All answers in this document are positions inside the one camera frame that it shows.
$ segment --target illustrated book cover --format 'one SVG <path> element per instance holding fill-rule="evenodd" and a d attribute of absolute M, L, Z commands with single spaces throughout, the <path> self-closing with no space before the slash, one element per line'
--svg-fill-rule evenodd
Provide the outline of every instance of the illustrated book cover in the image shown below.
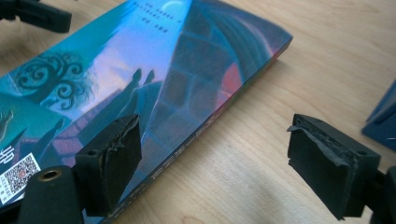
<path fill-rule="evenodd" d="M 216 0 L 130 0 L 0 78 L 0 204 L 111 121 L 140 116 L 142 161 L 109 222 L 292 37 Z"/>

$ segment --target tree illustration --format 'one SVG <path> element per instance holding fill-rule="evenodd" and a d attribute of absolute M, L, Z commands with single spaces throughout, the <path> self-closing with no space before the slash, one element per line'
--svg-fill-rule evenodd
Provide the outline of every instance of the tree illustration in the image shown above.
<path fill-rule="evenodd" d="M 46 52 L 24 65 L 13 79 L 24 98 L 62 110 L 78 107 L 92 92 L 80 58 L 71 53 Z"/>

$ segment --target black object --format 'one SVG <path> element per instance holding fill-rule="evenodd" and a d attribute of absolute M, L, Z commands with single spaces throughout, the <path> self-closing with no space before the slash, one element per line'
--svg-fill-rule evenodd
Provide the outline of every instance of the black object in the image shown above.
<path fill-rule="evenodd" d="M 294 115 L 288 157 L 292 166 L 337 219 L 360 217 L 396 223 L 396 168 L 377 171 L 380 156 L 319 119 Z"/>
<path fill-rule="evenodd" d="M 0 20 L 21 21 L 53 31 L 67 33 L 72 15 L 69 12 L 38 3 L 39 0 L 0 0 Z"/>
<path fill-rule="evenodd" d="M 137 115 L 117 119 L 76 155 L 76 165 L 33 175 L 24 199 L 0 209 L 1 223 L 79 224 L 82 213 L 106 217 L 141 161 Z"/>

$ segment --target wood grain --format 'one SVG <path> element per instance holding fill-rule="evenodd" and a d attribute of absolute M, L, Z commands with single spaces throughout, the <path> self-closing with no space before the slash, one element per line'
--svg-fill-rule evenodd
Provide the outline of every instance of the wood grain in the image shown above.
<path fill-rule="evenodd" d="M 73 13 L 57 35 L 0 21 L 0 74 L 26 62 L 121 1 L 44 1 Z M 324 119 L 396 165 L 361 134 L 396 74 L 396 2 L 226 0 L 281 25 L 290 48 L 134 200 L 115 223 L 337 223 L 288 166 L 294 113 Z M 371 212 L 344 223 L 368 223 Z"/>

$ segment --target hardcover book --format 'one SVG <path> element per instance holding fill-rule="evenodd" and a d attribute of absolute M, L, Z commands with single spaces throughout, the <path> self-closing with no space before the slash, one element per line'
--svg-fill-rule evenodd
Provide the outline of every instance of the hardcover book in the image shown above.
<path fill-rule="evenodd" d="M 140 116 L 142 161 L 109 222 L 289 45 L 282 28 L 215 0 L 131 0 L 0 78 L 0 200 Z"/>

